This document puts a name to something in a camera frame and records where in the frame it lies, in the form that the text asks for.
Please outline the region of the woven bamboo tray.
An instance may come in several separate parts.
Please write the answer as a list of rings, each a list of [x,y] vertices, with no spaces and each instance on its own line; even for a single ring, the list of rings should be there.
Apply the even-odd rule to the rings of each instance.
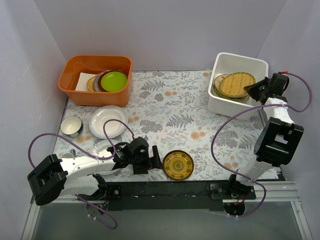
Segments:
[[[248,95],[245,87],[256,83],[255,77],[247,72],[235,72],[227,75],[219,83],[217,90],[228,98],[244,98]]]

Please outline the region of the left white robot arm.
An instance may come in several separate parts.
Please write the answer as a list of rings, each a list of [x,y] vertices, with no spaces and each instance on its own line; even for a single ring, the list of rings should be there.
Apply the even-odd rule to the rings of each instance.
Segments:
[[[81,194],[101,200],[107,193],[101,175],[128,165],[132,166],[135,175],[162,169],[157,146],[152,146],[152,152],[153,155],[149,156],[149,144],[144,138],[137,137],[130,143],[111,144],[97,155],[58,158],[51,154],[33,168],[27,180],[38,206],[47,205],[64,195]]]

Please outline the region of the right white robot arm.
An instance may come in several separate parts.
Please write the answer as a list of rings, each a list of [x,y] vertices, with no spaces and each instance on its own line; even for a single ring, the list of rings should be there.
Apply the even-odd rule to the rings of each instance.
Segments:
[[[304,128],[295,124],[288,113],[283,93],[289,82],[287,72],[278,72],[244,87],[264,107],[268,120],[254,146],[255,156],[229,177],[226,192],[232,199],[247,196],[254,189],[254,181],[270,169],[287,165],[295,154]]]

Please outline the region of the beige bird plate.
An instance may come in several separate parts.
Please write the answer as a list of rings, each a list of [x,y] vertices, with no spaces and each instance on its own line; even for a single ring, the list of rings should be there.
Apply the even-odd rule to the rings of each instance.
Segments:
[[[219,96],[221,98],[223,97],[223,95],[220,93],[218,88],[220,86],[221,81],[224,80],[228,76],[229,76],[228,74],[220,74],[220,75],[217,75],[215,77],[215,79],[213,80],[212,90],[217,96]]]

